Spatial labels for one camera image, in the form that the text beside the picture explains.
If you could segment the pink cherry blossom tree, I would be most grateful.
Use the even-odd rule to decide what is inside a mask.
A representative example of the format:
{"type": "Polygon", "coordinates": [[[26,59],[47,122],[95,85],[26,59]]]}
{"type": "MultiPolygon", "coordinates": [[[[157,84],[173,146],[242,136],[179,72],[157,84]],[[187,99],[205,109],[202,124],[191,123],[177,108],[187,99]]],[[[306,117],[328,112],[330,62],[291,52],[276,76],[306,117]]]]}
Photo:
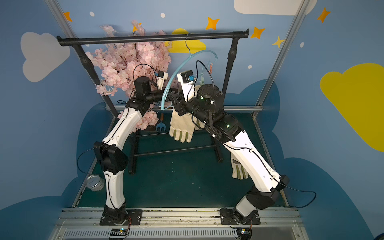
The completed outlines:
{"type": "Polygon", "coordinates": [[[105,49],[93,53],[86,52],[93,66],[102,71],[97,93],[112,97],[121,90],[132,97],[138,77],[145,76],[155,82],[155,73],[168,71],[171,46],[169,42],[117,43],[106,44],[105,49]]]}

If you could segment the black garment rack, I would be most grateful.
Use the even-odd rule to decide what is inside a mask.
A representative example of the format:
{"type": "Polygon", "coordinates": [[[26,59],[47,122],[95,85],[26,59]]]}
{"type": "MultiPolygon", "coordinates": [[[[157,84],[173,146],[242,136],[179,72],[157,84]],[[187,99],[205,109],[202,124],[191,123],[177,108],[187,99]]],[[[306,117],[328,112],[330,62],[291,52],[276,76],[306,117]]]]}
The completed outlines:
{"type": "MultiPolygon", "coordinates": [[[[112,37],[112,38],[105,37],[105,38],[64,38],[63,39],[60,36],[57,36],[57,40],[62,47],[69,46],[75,49],[84,69],[90,75],[90,78],[92,79],[93,83],[99,84],[100,83],[99,77],[96,77],[97,75],[96,71],[94,67],[91,66],[91,61],[86,56],[85,51],[82,48],[82,45],[182,41],[182,40],[188,40],[188,37],[190,37],[190,40],[232,39],[232,45],[230,47],[229,58],[227,62],[229,64],[228,67],[231,67],[231,68],[227,69],[224,84],[223,84],[223,90],[225,93],[227,91],[232,66],[236,59],[236,50],[237,50],[238,42],[240,39],[247,39],[249,36],[249,33],[250,33],[250,30],[247,29],[246,31],[237,31],[237,32],[228,32],[228,33],[130,36],[130,37],[112,37]]],[[[117,118],[118,113],[116,108],[112,104],[111,99],[109,97],[102,97],[102,98],[106,102],[107,106],[111,108],[112,115],[115,118],[117,118]]],[[[128,173],[131,175],[134,175],[136,172],[137,158],[139,156],[137,155],[138,146],[139,146],[138,144],[139,137],[142,137],[142,136],[139,136],[138,134],[134,134],[134,136],[131,137],[132,149],[131,149],[131,155],[129,156],[128,167],[127,167],[128,173]]],[[[219,143],[213,138],[211,138],[211,140],[212,140],[212,144],[209,145],[208,148],[213,148],[215,150],[218,163],[222,163],[223,154],[219,147],[219,143]]]]}

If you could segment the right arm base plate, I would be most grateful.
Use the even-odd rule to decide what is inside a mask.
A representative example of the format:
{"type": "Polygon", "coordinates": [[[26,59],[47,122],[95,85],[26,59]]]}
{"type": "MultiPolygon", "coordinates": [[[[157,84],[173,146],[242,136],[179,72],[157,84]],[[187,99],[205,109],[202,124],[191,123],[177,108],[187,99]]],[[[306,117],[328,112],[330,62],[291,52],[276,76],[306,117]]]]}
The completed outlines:
{"type": "Polygon", "coordinates": [[[258,210],[252,211],[249,215],[243,216],[234,209],[222,208],[219,210],[222,225],[260,225],[261,220],[258,210]]]}

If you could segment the blue small garden fork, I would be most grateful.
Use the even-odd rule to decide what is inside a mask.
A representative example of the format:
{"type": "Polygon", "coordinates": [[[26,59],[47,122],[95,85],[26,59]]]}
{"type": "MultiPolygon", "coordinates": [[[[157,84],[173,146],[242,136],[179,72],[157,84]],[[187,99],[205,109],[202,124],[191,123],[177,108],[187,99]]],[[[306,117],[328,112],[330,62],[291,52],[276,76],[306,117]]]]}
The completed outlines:
{"type": "Polygon", "coordinates": [[[166,125],[163,121],[164,121],[164,113],[161,113],[160,122],[156,125],[156,131],[157,132],[165,132],[166,131],[166,125]]]}

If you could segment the beige glove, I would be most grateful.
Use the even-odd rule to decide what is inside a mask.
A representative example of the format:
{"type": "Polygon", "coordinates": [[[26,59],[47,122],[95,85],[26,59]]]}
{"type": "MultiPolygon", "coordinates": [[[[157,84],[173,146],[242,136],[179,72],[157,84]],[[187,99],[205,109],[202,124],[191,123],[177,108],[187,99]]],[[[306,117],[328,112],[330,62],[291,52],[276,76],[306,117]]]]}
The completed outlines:
{"type": "Polygon", "coordinates": [[[191,114],[186,113],[183,116],[179,116],[175,110],[172,112],[170,124],[170,136],[173,137],[175,141],[181,143],[191,142],[194,131],[199,129],[196,125],[204,128],[204,124],[191,114]]]}
{"type": "Polygon", "coordinates": [[[201,94],[200,94],[200,88],[201,87],[202,87],[202,85],[196,85],[196,86],[193,87],[194,94],[193,94],[192,100],[202,101],[204,99],[204,97],[202,97],[201,94]]]}
{"type": "Polygon", "coordinates": [[[234,155],[231,155],[232,177],[238,180],[248,179],[248,172],[234,155]]]}

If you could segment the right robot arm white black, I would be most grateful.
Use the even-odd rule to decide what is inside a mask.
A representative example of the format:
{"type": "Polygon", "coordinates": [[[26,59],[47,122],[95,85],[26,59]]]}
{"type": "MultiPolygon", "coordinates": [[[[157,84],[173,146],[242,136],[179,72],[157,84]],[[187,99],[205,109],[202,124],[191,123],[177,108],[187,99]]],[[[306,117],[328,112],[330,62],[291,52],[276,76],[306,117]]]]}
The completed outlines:
{"type": "Polygon", "coordinates": [[[176,112],[187,113],[205,124],[205,130],[224,145],[244,167],[254,186],[237,203],[234,216],[248,217],[254,210],[264,210],[275,204],[279,192],[286,188],[289,178],[276,172],[258,152],[239,121],[224,111],[224,93],[212,84],[206,84],[194,94],[172,89],[166,94],[176,112]]]}

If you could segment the silver tin can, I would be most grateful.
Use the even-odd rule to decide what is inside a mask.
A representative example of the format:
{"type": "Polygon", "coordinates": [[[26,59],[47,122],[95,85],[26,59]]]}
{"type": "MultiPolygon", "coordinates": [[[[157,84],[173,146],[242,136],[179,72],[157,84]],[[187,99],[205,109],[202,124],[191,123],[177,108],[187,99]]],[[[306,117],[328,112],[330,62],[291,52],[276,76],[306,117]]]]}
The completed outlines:
{"type": "Polygon", "coordinates": [[[85,186],[93,192],[101,191],[105,186],[105,179],[99,175],[89,175],[86,179],[85,186]]]}

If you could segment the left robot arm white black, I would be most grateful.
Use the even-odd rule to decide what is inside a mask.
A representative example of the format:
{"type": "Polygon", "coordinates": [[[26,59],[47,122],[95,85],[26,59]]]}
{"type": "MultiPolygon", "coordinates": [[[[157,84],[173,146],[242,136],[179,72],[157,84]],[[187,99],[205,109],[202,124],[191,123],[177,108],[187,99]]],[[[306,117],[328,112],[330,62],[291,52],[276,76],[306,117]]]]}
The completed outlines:
{"type": "Polygon", "coordinates": [[[125,142],[136,129],[137,123],[150,108],[150,104],[161,100],[163,91],[153,91],[148,77],[134,81],[135,95],[126,103],[126,108],[111,132],[94,143],[94,151],[106,181],[107,199],[100,221],[101,226],[123,226],[129,224],[126,211],[123,181],[129,157],[123,153],[125,142]]]}

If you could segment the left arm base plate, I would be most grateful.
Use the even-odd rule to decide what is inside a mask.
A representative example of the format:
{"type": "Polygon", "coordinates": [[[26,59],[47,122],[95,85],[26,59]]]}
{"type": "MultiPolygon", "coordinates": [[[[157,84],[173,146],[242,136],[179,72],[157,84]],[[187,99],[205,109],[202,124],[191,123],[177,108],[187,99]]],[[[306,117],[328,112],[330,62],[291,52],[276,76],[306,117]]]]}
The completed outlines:
{"type": "Polygon", "coordinates": [[[141,223],[143,211],[111,210],[104,211],[100,220],[100,226],[138,226],[141,223]]]}

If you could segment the aluminium front rail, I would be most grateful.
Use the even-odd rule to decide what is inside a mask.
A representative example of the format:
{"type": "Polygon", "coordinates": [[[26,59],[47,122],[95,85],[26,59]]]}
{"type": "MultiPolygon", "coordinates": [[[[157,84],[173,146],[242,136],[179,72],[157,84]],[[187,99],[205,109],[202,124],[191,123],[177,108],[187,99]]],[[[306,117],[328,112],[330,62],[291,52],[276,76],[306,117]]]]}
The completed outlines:
{"type": "Polygon", "coordinates": [[[259,212],[260,225],[222,225],[219,208],[143,208],[138,226],[100,226],[101,208],[63,209],[51,240],[307,240],[297,210],[259,212]]]}

